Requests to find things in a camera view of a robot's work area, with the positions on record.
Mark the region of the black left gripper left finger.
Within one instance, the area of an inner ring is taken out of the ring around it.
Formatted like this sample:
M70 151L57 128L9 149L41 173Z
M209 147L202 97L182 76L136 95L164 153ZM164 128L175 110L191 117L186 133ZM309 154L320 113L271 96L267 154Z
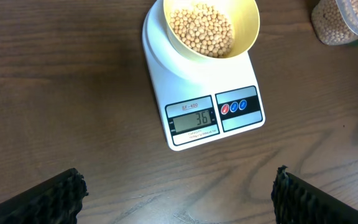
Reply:
M71 168L0 203L0 224L76 224L86 196L83 175Z

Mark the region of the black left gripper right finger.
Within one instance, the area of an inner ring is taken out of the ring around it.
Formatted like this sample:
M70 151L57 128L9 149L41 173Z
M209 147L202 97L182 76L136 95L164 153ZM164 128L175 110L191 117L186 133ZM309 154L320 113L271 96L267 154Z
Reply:
M280 224L358 224L358 210L286 171L277 169L271 199Z

